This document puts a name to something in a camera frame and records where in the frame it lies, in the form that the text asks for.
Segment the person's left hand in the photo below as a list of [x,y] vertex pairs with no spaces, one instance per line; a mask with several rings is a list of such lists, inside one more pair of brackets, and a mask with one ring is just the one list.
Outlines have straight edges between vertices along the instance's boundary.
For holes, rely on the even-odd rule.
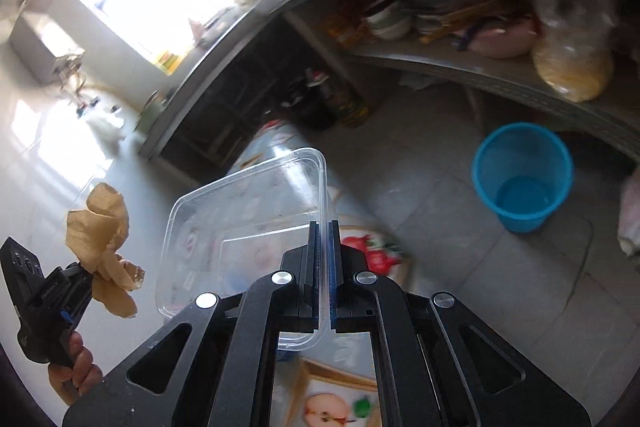
[[92,352],[84,345],[84,340],[78,332],[70,334],[68,350],[73,366],[49,364],[48,378],[52,389],[70,407],[102,381],[103,373],[94,363]]

